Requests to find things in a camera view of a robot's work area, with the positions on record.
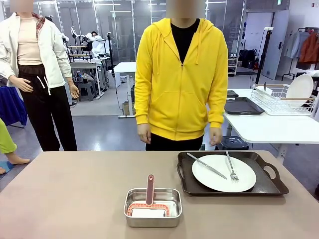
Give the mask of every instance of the tan table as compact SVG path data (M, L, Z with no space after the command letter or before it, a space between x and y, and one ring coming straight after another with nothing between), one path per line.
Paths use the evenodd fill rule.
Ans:
M318 236L319 204L268 152L290 189L284 197L193 198L184 195L177 152L47 152L0 193L0 239L307 239ZM128 190L181 192L177 228L129 228Z

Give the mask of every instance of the black trousers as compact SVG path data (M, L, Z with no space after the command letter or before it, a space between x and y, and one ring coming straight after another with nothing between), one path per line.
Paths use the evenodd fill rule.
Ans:
M20 92L42 150L59 151L60 149L60 143L54 131L54 120L63 149L77 151L65 87L52 88L49 95L43 65L19 65L19 77L31 81L29 84L33 87L32 93Z
M146 151L196 151L203 144L203 136L191 140L174 141L151 133L151 144Z

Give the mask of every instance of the brown garment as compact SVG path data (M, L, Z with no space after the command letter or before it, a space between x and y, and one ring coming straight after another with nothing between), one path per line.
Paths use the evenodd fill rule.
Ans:
M314 64L319 61L319 42L317 33L312 33L304 42L299 62Z

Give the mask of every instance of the person's hand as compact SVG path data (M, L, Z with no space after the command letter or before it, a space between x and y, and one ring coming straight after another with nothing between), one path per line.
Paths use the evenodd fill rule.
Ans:
M24 91L24 92L33 92L33 87L31 85L29 85L28 83L31 83L31 81L26 80L24 78L18 78L17 76L10 76L9 80L12 82L12 84L14 84L15 86L17 86L20 90Z
M151 143L151 130L148 123L138 124L138 135L144 143Z
M77 99L79 98L79 89L76 87L76 85L72 82L71 84L69 83L69 87L70 87L70 93L72 98Z
M215 146L221 142L221 138L223 136L221 128L210 128L209 129L210 136L210 145Z

